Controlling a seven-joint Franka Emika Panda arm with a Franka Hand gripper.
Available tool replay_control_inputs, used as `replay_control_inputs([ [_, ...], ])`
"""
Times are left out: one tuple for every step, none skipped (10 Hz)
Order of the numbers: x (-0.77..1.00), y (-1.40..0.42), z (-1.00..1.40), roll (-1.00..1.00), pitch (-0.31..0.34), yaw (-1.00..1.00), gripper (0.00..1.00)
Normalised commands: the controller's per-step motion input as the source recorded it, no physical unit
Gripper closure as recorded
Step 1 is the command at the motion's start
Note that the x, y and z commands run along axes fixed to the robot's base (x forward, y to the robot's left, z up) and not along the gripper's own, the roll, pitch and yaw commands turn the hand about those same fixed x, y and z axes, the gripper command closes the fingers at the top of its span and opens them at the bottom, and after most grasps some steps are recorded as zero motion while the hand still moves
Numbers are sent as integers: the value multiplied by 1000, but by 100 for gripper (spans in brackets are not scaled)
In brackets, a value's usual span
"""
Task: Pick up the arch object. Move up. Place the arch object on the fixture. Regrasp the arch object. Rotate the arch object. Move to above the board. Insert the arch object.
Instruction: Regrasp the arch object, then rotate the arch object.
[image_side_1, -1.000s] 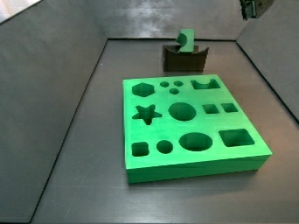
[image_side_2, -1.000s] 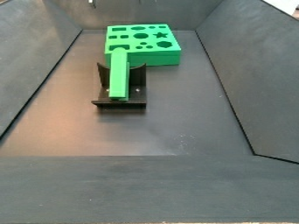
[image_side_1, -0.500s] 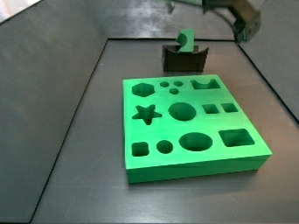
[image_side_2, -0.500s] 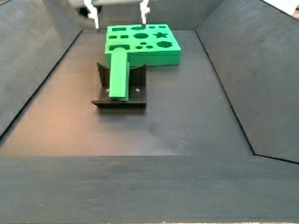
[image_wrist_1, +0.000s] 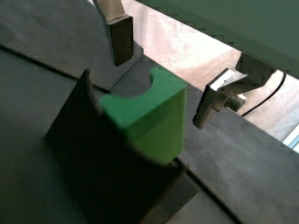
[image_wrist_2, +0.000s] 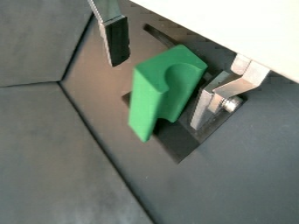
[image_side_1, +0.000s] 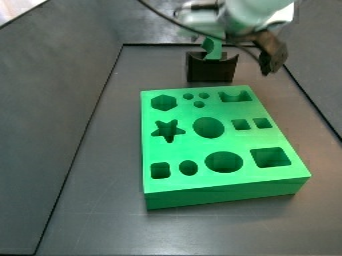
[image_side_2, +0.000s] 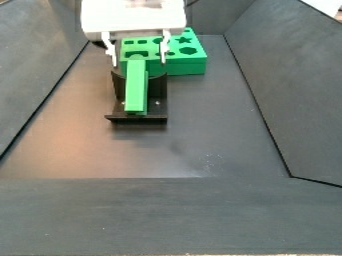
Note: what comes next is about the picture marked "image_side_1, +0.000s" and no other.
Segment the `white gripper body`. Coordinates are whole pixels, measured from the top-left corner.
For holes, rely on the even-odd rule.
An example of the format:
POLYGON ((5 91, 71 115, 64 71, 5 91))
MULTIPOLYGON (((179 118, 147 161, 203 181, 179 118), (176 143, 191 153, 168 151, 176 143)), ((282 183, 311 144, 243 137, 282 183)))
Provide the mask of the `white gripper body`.
POLYGON ((190 0, 173 12, 180 35, 243 37, 287 25, 295 0, 190 0))

